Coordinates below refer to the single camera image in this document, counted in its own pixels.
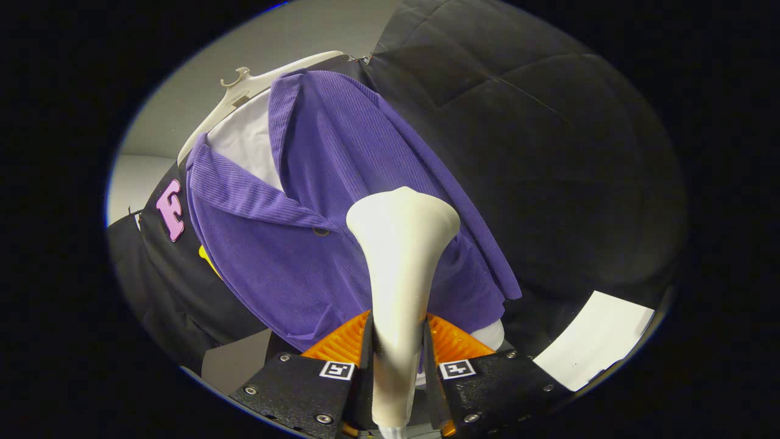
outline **bolt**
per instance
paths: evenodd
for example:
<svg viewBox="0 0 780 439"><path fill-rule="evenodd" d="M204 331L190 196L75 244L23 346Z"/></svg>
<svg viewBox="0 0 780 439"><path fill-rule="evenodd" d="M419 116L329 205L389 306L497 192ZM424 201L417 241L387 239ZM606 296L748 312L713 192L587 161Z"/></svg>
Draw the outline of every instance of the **bolt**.
<svg viewBox="0 0 780 439"><path fill-rule="evenodd" d="M321 413L321 414L317 415L317 422L319 422L319 423L331 423L331 422L333 422L333 418L331 418L328 415L325 415L325 414Z"/></svg>

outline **pink letter patch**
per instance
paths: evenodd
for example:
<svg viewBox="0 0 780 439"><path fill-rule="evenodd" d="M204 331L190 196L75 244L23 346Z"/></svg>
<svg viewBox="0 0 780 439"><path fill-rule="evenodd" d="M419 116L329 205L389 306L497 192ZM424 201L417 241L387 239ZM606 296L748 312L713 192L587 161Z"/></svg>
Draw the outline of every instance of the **pink letter patch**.
<svg viewBox="0 0 780 439"><path fill-rule="evenodd" d="M182 204L179 202L179 197L176 196L181 189L181 184L174 180L163 191L160 199L157 200L157 209L162 214L165 225L168 226L172 242L176 242L184 231L184 223L176 218L176 215L182 215Z"/></svg>

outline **white paper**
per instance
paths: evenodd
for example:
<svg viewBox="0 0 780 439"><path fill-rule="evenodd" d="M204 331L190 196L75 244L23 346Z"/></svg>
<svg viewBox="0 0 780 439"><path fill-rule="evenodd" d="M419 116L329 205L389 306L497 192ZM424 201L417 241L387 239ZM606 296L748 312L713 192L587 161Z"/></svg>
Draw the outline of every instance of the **white paper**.
<svg viewBox="0 0 780 439"><path fill-rule="evenodd" d="M569 327L534 362L570 391L578 391L631 352L653 313L653 309L594 291Z"/></svg>

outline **hanger hook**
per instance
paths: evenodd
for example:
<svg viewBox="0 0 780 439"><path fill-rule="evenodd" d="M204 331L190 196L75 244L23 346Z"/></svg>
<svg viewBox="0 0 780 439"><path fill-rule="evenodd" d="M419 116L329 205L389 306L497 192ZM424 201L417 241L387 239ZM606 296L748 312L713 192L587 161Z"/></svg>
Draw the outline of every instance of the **hanger hook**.
<svg viewBox="0 0 780 439"><path fill-rule="evenodd" d="M238 84L239 82L241 82L241 80L243 80L243 78L245 78L249 74L249 69L246 67L239 67L238 69L236 69L236 72L239 73L239 79L237 79L236 82L233 82L232 84L225 84L225 80L221 79L219 80L219 83L225 88L230 88Z"/></svg>

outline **white wall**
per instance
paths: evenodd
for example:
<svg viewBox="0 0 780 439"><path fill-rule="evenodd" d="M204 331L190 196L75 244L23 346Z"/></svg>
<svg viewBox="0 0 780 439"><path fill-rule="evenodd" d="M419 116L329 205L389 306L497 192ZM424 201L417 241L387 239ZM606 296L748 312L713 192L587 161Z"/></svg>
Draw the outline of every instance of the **white wall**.
<svg viewBox="0 0 780 439"><path fill-rule="evenodd" d="M149 155L120 155L108 186L106 225L114 223L130 212L141 210L162 176L176 159Z"/></svg>
<svg viewBox="0 0 780 439"><path fill-rule="evenodd" d="M248 67L260 75L338 50L355 58L379 41L400 0L298 0L228 32L162 82L133 121L120 154L176 157L184 142Z"/></svg>

